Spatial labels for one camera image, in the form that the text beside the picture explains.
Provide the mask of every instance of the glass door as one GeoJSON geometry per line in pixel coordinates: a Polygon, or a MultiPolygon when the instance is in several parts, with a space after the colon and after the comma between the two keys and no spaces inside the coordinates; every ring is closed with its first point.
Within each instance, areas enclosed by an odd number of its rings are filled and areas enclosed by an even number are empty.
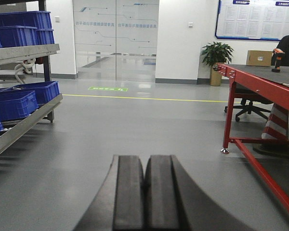
{"type": "Polygon", "coordinates": [[[155,81],[159,0],[75,0],[79,78],[155,81]]]}

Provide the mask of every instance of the potted plant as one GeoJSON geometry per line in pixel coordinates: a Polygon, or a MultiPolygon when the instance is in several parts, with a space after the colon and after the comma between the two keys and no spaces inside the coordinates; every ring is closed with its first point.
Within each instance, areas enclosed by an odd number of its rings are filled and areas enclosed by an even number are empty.
{"type": "Polygon", "coordinates": [[[217,71],[217,63],[230,63],[233,49],[228,44],[221,42],[208,43],[201,52],[204,55],[203,63],[211,68],[210,85],[219,86],[222,75],[217,71]]]}

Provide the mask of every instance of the bulletin board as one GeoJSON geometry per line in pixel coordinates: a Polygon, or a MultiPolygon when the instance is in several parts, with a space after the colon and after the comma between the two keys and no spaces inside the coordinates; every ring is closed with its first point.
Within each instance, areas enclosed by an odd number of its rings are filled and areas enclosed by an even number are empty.
{"type": "Polygon", "coordinates": [[[289,0],[219,0],[219,39],[279,41],[289,35],[289,0]]]}

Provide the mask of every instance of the power drill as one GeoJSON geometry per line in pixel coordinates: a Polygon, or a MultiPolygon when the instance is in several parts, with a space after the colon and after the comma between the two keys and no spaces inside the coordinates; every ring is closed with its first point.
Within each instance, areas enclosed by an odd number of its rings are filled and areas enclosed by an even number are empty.
{"type": "Polygon", "coordinates": [[[285,53],[278,48],[274,49],[273,52],[276,55],[276,61],[275,61],[275,68],[273,68],[272,71],[280,72],[281,59],[285,57],[285,53]]]}

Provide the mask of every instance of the shelving rack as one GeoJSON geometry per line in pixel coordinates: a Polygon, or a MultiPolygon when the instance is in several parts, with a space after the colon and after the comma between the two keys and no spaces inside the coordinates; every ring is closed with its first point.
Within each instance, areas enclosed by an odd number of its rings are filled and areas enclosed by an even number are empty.
{"type": "MultiPolygon", "coordinates": [[[[29,1],[36,0],[0,0],[0,5],[29,1]]],[[[39,10],[45,11],[46,0],[39,0],[38,2],[39,10]]],[[[56,54],[58,50],[60,50],[59,44],[0,48],[0,65],[43,57],[44,79],[45,81],[50,81],[51,77],[49,55],[56,54]]],[[[8,131],[2,132],[2,135],[0,136],[0,154],[9,146],[11,146],[16,140],[18,140],[22,135],[24,135],[28,130],[30,130],[34,125],[36,125],[41,119],[46,118],[50,120],[50,122],[53,122],[53,110],[60,104],[62,98],[62,94],[59,94],[50,102],[46,103],[38,110],[33,112],[27,118],[14,122],[15,125],[8,131]]]]}

